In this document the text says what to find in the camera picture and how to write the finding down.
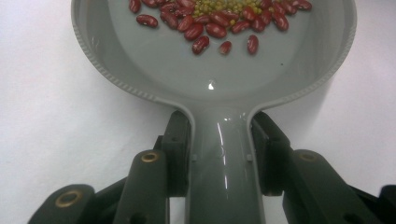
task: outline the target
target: brass screw insert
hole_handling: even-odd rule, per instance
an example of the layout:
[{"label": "brass screw insert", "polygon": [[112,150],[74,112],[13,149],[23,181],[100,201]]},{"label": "brass screw insert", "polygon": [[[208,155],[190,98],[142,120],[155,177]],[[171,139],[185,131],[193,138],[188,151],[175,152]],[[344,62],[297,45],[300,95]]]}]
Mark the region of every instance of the brass screw insert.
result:
[{"label": "brass screw insert", "polygon": [[72,189],[63,193],[56,199],[55,205],[60,208],[65,208],[73,205],[82,198],[82,192],[76,189]]},{"label": "brass screw insert", "polygon": [[154,162],[154,161],[158,160],[159,157],[160,156],[157,153],[149,152],[142,156],[142,161],[143,162]]}]

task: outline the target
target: frying pan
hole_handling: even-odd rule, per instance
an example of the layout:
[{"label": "frying pan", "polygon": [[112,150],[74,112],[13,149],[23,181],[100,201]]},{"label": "frying pan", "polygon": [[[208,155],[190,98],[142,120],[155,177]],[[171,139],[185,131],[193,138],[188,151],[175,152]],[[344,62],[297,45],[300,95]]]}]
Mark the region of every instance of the frying pan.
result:
[{"label": "frying pan", "polygon": [[[264,223],[251,118],[327,81],[347,56],[356,30],[353,0],[311,3],[311,12],[289,18],[287,32],[270,25],[259,34],[255,56],[246,50],[250,31],[228,35],[233,50],[224,57],[217,53],[224,40],[212,39],[202,55],[194,56],[191,43],[165,24],[139,25],[126,0],[72,1],[78,42],[103,76],[188,116],[186,223]],[[141,11],[158,19],[157,12]]]}]

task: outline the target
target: white background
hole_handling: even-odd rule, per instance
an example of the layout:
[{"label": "white background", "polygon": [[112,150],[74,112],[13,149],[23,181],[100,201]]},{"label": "white background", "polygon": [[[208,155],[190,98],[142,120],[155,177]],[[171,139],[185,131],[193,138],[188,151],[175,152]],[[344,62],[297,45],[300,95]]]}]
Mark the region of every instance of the white background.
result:
[{"label": "white background", "polygon": [[[377,195],[396,184],[396,1],[358,0],[358,30],[335,77],[265,111],[292,147],[322,154],[345,181]],[[26,223],[55,190],[100,190],[125,177],[170,114],[119,90],[86,59],[70,1],[0,2],[0,223]],[[265,199],[268,223],[285,223]],[[183,202],[172,200],[173,223]]]}]

